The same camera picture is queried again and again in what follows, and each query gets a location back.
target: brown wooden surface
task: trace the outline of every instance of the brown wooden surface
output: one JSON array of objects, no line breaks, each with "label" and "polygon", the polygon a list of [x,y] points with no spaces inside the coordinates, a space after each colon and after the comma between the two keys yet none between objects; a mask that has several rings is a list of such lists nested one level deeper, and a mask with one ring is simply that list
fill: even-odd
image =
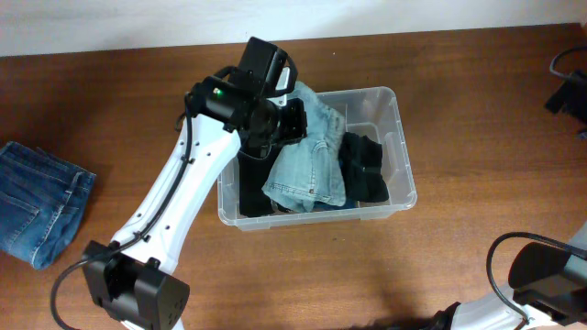
[{"label": "brown wooden surface", "polygon": [[[382,221],[241,232],[220,222],[216,187],[175,276],[191,285],[188,329],[324,329],[426,317],[491,288],[487,248],[502,233],[568,240],[587,219],[587,142],[543,104],[560,81],[554,55],[586,40],[580,25],[278,42],[316,91],[389,86],[398,96],[418,201]],[[4,329],[55,329],[50,286],[91,240],[107,243],[172,151],[183,93],[237,63],[243,45],[0,59],[0,143],[40,146],[95,172],[79,234],[45,271],[0,255]],[[561,69],[585,67],[579,56]],[[505,281],[526,243],[494,261]],[[94,307],[81,272],[62,316],[119,329]]]}]

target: clear plastic container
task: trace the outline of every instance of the clear plastic container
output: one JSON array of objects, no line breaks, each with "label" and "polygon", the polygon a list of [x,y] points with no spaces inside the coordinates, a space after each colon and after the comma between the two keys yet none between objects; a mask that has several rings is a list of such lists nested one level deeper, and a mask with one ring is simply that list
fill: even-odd
[{"label": "clear plastic container", "polygon": [[218,177],[218,216],[223,223],[241,230],[256,230],[329,221],[382,219],[414,206],[417,194],[395,93],[387,87],[374,87],[319,93],[318,96],[347,118],[348,132],[382,144],[382,176],[390,199],[383,203],[359,203],[357,208],[348,210],[277,213],[249,218],[238,210],[238,161],[234,158]]}]

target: white wall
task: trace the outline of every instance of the white wall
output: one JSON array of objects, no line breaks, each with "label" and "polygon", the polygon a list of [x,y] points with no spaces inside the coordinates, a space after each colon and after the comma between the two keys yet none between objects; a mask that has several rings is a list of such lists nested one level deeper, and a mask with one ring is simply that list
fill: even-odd
[{"label": "white wall", "polygon": [[3,0],[0,56],[585,20],[587,0]]}]

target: gray plastic bin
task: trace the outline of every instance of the gray plastic bin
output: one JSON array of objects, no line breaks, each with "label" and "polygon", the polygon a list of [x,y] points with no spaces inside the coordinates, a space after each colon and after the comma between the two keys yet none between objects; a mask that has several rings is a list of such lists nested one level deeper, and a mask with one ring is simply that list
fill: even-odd
[{"label": "gray plastic bin", "polygon": [[387,87],[374,87],[319,93],[318,96],[347,118],[348,132],[366,135],[382,144],[382,176],[387,183],[389,201],[359,203],[358,208],[349,210],[278,213],[249,218],[238,211],[238,161],[234,158],[218,177],[218,216],[223,223],[241,230],[256,230],[351,219],[382,219],[414,206],[417,194],[395,93]]}]

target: black garment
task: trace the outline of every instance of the black garment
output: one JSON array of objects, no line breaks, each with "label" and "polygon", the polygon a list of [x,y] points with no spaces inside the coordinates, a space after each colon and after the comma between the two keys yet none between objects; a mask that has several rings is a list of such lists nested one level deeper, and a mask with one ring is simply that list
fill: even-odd
[{"label": "black garment", "polygon": [[267,181],[271,167],[273,167],[281,150],[281,148],[271,148],[271,152],[266,158],[258,156],[258,151],[256,153],[251,150],[246,151],[249,155],[252,153],[252,156],[257,159],[242,152],[238,153],[239,200],[242,215],[257,217],[274,213],[271,199],[263,193],[261,188]]},{"label": "black garment", "polygon": [[347,198],[360,202],[379,203],[389,199],[382,177],[382,145],[345,133],[338,158],[342,162],[342,177]]}]

